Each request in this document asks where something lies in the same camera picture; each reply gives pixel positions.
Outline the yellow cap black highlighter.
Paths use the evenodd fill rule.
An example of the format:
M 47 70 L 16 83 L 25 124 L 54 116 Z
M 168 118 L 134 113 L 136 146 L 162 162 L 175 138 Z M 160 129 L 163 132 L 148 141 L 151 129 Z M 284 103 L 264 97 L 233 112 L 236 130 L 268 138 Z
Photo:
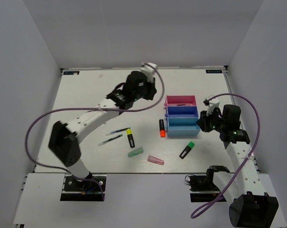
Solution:
M 126 130 L 126 134 L 127 134 L 130 148 L 135 148 L 134 138 L 133 138 L 133 134 L 130 128 Z

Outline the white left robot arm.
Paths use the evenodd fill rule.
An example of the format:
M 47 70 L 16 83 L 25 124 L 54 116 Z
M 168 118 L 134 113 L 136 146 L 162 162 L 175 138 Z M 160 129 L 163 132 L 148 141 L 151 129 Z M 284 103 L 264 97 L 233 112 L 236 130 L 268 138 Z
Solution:
M 126 82 L 117 85 L 97 105 L 96 112 L 86 112 L 67 123 L 58 121 L 53 125 L 48 147 L 76 176 L 75 183 L 80 189 L 88 189 L 92 178 L 81 161 L 79 144 L 102 124 L 122 114 L 123 110 L 129 110 L 135 101 L 141 98 L 153 100 L 157 92 L 154 74 L 155 70 L 147 66 L 132 71 Z

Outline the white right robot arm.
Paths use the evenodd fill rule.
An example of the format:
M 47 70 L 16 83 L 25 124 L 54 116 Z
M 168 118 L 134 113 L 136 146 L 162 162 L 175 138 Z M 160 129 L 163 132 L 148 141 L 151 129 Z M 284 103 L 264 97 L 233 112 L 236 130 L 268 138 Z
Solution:
M 209 104 L 196 122 L 205 133 L 217 131 L 228 153 L 235 174 L 224 166 L 207 170 L 206 185 L 219 189 L 229 203 L 229 219 L 235 228 L 269 228 L 278 210 L 278 200 L 270 196 L 259 178 L 247 132 L 240 128 L 241 109 L 227 104 L 223 110 L 218 103 Z

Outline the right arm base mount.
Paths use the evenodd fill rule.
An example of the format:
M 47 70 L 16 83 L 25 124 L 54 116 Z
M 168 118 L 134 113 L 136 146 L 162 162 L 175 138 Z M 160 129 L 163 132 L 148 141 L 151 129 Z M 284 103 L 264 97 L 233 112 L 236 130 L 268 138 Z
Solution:
M 220 193 L 220 190 L 213 183 L 213 176 L 216 172 L 227 172 L 225 166 L 210 166 L 204 175 L 188 174 L 185 176 L 185 183 L 190 186 L 191 202 L 211 202 Z

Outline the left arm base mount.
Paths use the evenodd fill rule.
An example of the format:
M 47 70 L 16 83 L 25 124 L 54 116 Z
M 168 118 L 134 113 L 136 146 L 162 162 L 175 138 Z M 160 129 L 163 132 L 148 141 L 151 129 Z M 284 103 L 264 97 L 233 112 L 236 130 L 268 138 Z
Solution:
M 93 175 L 92 177 L 98 182 L 102 190 L 100 190 L 98 184 L 93 181 L 78 181 L 72 176 L 66 175 L 62 186 L 60 200 L 77 202 L 103 201 L 102 198 L 105 196 L 107 177 L 105 175 Z

